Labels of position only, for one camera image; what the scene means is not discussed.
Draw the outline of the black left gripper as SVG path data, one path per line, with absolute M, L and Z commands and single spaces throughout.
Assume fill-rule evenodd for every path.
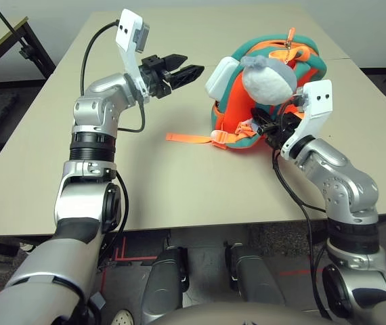
M 171 87 L 166 83 L 171 78 L 171 71 L 177 70 L 187 56 L 170 54 L 163 58 L 148 56 L 142 59 L 139 66 L 140 74 L 151 97 L 161 99 L 171 94 Z M 194 82 L 204 71 L 204 66 L 189 65 L 173 74 L 173 88 L 178 89 Z

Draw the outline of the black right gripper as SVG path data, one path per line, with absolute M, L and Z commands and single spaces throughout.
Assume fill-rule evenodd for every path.
M 281 148 L 301 122 L 294 113 L 284 113 L 283 117 L 273 119 L 264 109 L 252 108 L 251 114 L 254 123 L 259 125 L 259 134 L 265 136 L 271 148 Z

